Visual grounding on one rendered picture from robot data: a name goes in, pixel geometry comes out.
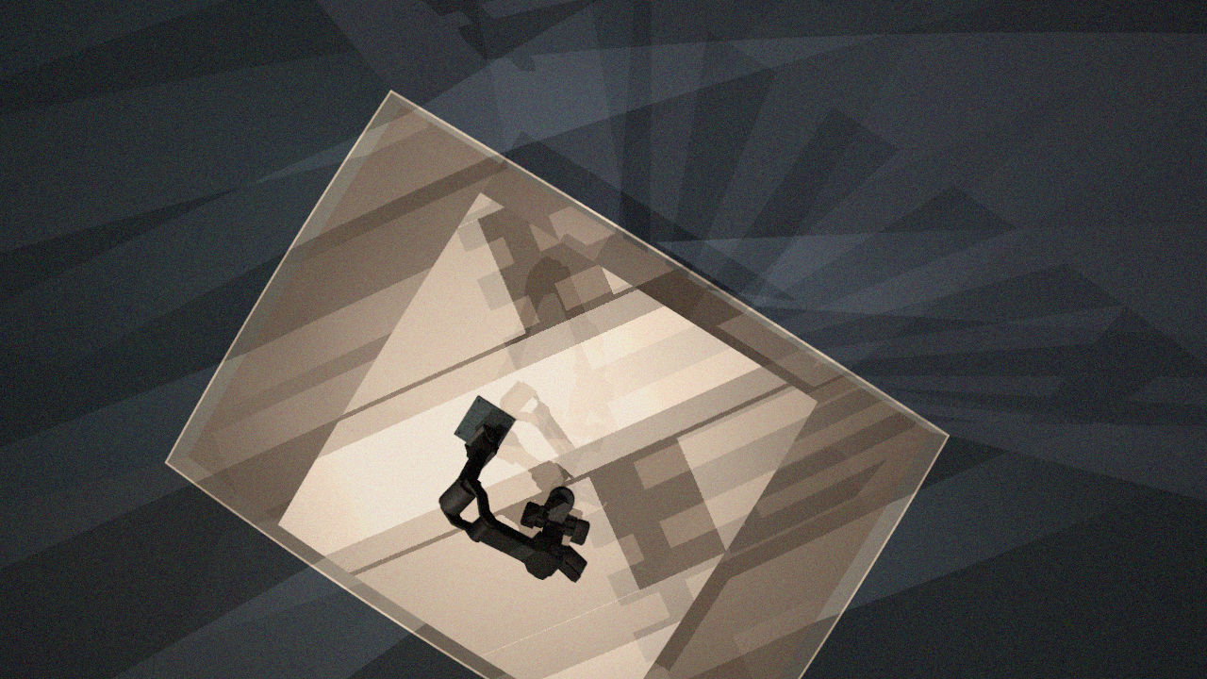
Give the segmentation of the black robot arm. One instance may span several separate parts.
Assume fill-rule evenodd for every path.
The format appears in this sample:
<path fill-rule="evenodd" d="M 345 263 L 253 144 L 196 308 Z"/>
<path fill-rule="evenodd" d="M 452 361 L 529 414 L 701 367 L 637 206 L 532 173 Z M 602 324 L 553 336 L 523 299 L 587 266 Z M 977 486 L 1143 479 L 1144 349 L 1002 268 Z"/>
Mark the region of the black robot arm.
<path fill-rule="evenodd" d="M 521 535 L 519 529 L 508 527 L 507 523 L 498 522 L 494 513 L 488 510 L 486 490 L 480 486 L 478 478 L 498 451 L 498 439 L 502 431 L 495 428 L 490 422 L 483 422 L 479 429 L 470 437 L 465 447 L 470 461 L 466 461 L 463 470 L 457 475 L 457 480 L 451 482 L 449 488 L 441 494 L 441 511 L 445 513 L 453 527 L 465 529 L 473 542 L 484 542 L 488 546 L 521 560 L 526 569 L 540 580 L 552 576 L 556 569 L 568 576 L 572 583 L 577 583 L 582 572 L 585 570 L 587 560 L 582 558 L 570 545 L 562 544 L 561 529 L 548 527 L 533 538 Z M 463 513 L 470 502 L 477 497 L 479 517 L 471 523 L 461 519 L 457 513 Z M 556 521 L 565 523 L 568 517 L 570 504 L 559 497 L 549 497 L 546 502 L 544 521 Z"/>

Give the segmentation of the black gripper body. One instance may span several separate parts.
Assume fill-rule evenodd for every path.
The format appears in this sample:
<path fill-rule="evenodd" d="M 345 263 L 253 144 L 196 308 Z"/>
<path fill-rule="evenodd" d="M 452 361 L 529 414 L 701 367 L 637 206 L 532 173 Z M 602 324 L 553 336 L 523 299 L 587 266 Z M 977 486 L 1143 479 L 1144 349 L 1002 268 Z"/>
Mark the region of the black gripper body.
<path fill-rule="evenodd" d="M 590 525 L 589 522 L 583 520 L 575 521 L 571 519 L 566 519 L 565 523 L 560 523 L 556 521 L 546 522 L 543 517 L 544 517 L 544 511 L 540 511 L 540 505 L 529 502 L 527 507 L 525 507 L 524 513 L 521 513 L 521 525 L 531 529 L 532 527 L 538 527 L 538 528 L 543 527 L 543 529 L 548 527 L 555 527 L 556 529 L 561 529 L 562 537 L 564 534 L 566 534 L 566 529 L 568 529 L 568 532 L 572 534 L 572 538 L 570 538 L 570 542 L 572 542 L 572 544 L 579 544 L 579 545 L 585 544 L 587 533 L 589 533 L 589 525 Z"/>

